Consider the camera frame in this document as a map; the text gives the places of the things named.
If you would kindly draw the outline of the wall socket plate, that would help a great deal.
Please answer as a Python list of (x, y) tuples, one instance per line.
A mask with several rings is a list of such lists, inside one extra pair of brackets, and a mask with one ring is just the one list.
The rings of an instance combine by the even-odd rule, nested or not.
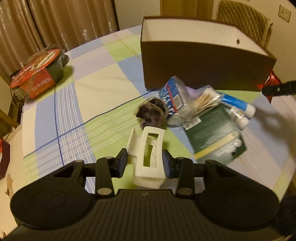
[(280, 4), (279, 9), (278, 9), (278, 16), (285, 20), (287, 23), (290, 22), (290, 17), (291, 17), (291, 10), (288, 8), (284, 7), (283, 5)]

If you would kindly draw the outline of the blue hand cream tube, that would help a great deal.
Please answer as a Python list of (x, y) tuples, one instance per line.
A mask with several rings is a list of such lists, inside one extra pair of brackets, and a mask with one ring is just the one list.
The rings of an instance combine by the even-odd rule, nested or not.
[(229, 108), (236, 107), (242, 110), (248, 118), (252, 118), (255, 115), (256, 108), (253, 105), (248, 104), (247, 102), (242, 101), (240, 99), (237, 99), (234, 96), (231, 96), (225, 93), (220, 93), (220, 94), (222, 94), (221, 102), (225, 106)]

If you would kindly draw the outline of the red snack packet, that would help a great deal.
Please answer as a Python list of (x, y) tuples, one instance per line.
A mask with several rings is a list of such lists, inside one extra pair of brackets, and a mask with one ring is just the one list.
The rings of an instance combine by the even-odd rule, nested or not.
[(272, 70), (270, 71), (265, 84), (256, 84), (256, 87), (267, 98), (269, 103), (271, 103), (273, 97), (276, 96), (276, 94), (278, 93), (278, 86), (280, 84), (282, 84), (281, 80)]

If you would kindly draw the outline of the floss pick clear box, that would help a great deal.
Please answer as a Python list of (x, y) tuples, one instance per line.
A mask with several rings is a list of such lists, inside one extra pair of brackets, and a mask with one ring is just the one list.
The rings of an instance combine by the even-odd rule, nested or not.
[(191, 121), (196, 113), (186, 85), (176, 76), (171, 77), (159, 90), (159, 98), (168, 110), (166, 121), (169, 126), (181, 126)]

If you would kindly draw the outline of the brown cardboard box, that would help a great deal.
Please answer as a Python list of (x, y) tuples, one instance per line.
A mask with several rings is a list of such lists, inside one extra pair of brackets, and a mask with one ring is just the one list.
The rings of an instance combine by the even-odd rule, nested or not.
[(147, 89), (175, 76), (193, 88), (259, 91), (276, 63), (237, 27), (191, 18), (144, 17), (140, 48)]

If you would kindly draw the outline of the dark velvet scrunchie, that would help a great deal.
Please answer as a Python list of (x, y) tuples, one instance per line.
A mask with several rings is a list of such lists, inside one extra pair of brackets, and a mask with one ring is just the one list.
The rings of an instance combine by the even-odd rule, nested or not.
[(167, 124), (168, 108), (161, 99), (150, 97), (137, 107), (134, 115), (142, 130), (146, 126), (164, 129)]

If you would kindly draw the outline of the wooden door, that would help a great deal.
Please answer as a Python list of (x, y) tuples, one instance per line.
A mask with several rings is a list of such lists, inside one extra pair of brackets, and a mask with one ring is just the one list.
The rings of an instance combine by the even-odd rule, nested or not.
[(160, 0), (161, 16), (181, 16), (210, 20), (213, 0)]

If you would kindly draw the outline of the white plastic hair claw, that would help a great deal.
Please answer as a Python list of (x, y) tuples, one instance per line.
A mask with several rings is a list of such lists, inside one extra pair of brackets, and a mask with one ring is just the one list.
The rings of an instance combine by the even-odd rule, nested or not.
[(134, 167), (133, 183), (137, 186), (159, 189), (166, 179), (163, 164), (163, 140), (166, 131), (146, 126), (141, 135), (132, 128), (128, 142), (128, 164)]

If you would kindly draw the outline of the dark green carded package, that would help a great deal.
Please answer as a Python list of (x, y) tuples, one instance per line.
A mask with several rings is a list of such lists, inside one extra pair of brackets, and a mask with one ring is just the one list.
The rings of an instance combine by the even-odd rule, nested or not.
[(222, 105), (201, 114), (184, 129), (200, 164), (214, 160), (227, 165), (247, 150), (240, 128)]

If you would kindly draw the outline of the small white medicine bottle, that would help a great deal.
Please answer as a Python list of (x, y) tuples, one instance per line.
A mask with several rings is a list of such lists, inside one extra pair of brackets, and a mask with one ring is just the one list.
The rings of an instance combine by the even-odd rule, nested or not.
[(228, 110), (228, 113), (241, 130), (243, 130), (248, 125), (249, 119), (240, 109), (232, 107)]

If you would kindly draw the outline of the brown curtain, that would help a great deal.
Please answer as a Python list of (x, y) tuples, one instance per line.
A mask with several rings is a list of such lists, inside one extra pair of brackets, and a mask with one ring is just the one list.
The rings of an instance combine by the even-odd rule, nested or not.
[(118, 29), (114, 1), (1, 1), (1, 80), (48, 45), (69, 51)]

